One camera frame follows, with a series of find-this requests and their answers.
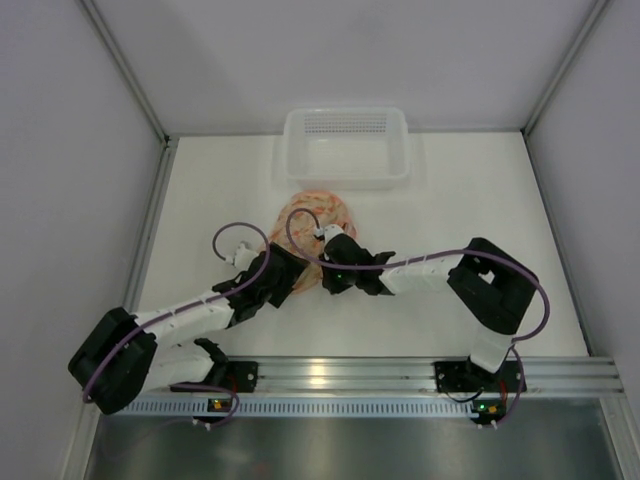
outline black mounting bracket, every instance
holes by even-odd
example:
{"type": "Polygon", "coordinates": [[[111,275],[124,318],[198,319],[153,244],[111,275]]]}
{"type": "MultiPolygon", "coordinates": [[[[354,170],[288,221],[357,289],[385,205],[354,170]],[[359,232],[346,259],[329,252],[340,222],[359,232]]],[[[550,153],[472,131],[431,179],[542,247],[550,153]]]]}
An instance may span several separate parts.
{"type": "MultiPolygon", "coordinates": [[[[214,362],[206,378],[193,385],[221,387],[236,393],[253,393],[258,384],[258,362],[229,360],[218,344],[208,338],[198,338],[193,343],[203,348],[214,362]]],[[[176,389],[170,388],[170,390],[172,392],[190,391],[184,385],[176,389]]],[[[194,388],[193,391],[201,392],[202,390],[194,388]]]]}
{"type": "MultiPolygon", "coordinates": [[[[82,388],[111,349],[137,327],[135,316],[122,307],[109,310],[102,317],[69,362],[69,372],[82,388]]],[[[102,413],[118,412],[138,396],[156,349],[155,335],[140,333],[107,365],[89,392],[102,413]]]]}
{"type": "MultiPolygon", "coordinates": [[[[485,238],[472,239],[466,249],[509,260],[537,279],[532,271],[485,238]]],[[[536,291],[512,268],[474,255],[463,255],[449,272],[447,283],[480,323],[502,335],[516,334],[536,291]]]]}
{"type": "Polygon", "coordinates": [[[518,362],[505,361],[495,374],[471,363],[467,360],[446,360],[435,362],[436,388],[440,393],[499,393],[500,382],[504,382],[507,392],[515,392],[520,384],[520,368],[518,362]]]}

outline gray metal floor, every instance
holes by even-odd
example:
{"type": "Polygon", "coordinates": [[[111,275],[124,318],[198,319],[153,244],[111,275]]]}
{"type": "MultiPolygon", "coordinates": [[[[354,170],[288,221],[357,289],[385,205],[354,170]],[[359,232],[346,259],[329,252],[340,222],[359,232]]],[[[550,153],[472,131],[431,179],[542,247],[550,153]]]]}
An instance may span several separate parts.
{"type": "MultiPolygon", "coordinates": [[[[101,420],[127,446],[166,418],[101,420]]],[[[207,433],[182,421],[116,461],[94,445],[86,480],[617,479],[599,403],[523,401],[498,431],[457,419],[247,419],[207,433]]]]}

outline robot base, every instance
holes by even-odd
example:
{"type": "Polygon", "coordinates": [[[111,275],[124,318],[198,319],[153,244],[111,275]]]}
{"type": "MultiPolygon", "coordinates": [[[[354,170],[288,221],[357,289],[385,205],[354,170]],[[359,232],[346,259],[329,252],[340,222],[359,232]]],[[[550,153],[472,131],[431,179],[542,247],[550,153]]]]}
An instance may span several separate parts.
{"type": "MultiPolygon", "coordinates": [[[[213,368],[202,382],[193,385],[210,385],[222,387],[236,393],[253,393],[258,383],[258,362],[243,362],[229,360],[224,352],[207,338],[198,338],[194,341],[196,345],[203,348],[214,362],[213,368]]],[[[189,392],[188,388],[171,388],[171,391],[189,392]]]]}
{"type": "MultiPolygon", "coordinates": [[[[501,381],[508,392],[515,392],[520,383],[520,369],[516,361],[505,361],[495,374],[476,367],[468,359],[435,362],[434,368],[436,387],[440,393],[473,393],[480,390],[500,393],[501,381]]],[[[526,383],[522,391],[527,391],[526,383]]]]}

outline white table surface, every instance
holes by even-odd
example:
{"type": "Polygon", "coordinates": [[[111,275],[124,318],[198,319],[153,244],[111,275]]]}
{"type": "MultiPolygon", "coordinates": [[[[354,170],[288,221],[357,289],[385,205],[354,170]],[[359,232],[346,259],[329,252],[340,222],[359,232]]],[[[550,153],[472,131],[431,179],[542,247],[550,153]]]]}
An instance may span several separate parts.
{"type": "MultiPolygon", "coordinates": [[[[351,211],[360,245],[424,254],[484,236],[533,270],[551,299],[548,327],[519,352],[587,355],[521,135],[429,133],[411,140],[416,154],[408,186],[336,192],[351,211]]],[[[236,274],[214,256],[211,237],[237,220],[268,233],[299,191],[282,179],[279,142],[274,136],[180,139],[140,310],[180,302],[236,274]]],[[[221,238],[220,248],[231,253],[240,240],[259,242],[238,228],[221,238]]],[[[536,295],[519,333],[541,315],[536,295]]],[[[369,297],[352,289],[332,297],[318,285],[210,338],[230,355],[464,356],[478,325],[453,293],[369,297]]]]}

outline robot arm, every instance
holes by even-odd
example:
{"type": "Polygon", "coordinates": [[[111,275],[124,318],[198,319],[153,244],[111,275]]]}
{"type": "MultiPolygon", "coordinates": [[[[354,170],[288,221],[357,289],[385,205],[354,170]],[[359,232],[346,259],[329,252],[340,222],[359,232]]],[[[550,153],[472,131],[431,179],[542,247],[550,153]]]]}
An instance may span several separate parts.
{"type": "Polygon", "coordinates": [[[69,362],[69,372],[86,388],[107,355],[127,335],[138,330],[102,370],[89,392],[103,413],[115,413],[140,393],[176,383],[221,386],[230,369],[237,365],[228,362],[206,335],[248,320],[267,302],[278,308],[308,265],[307,261],[270,244],[263,272],[249,286],[237,291],[239,285],[258,273],[265,257],[265,252],[253,252],[246,245],[238,247],[229,263],[242,271],[237,277],[215,285],[213,291],[218,295],[204,292],[186,302],[151,312],[129,313],[122,307],[110,310],[69,362]]]}
{"type": "Polygon", "coordinates": [[[537,279],[535,274],[484,238],[474,238],[465,249],[478,255],[465,254],[461,259],[447,256],[383,269],[382,265],[395,252],[372,255],[338,225],[325,227],[317,236],[325,241],[324,261],[381,265],[379,270],[365,271],[323,267],[323,286],[332,294],[352,286],[369,295],[453,290],[481,324],[465,367],[464,380],[477,388],[486,388],[495,381],[536,289],[503,263],[479,255],[487,254],[517,264],[537,279]]]}

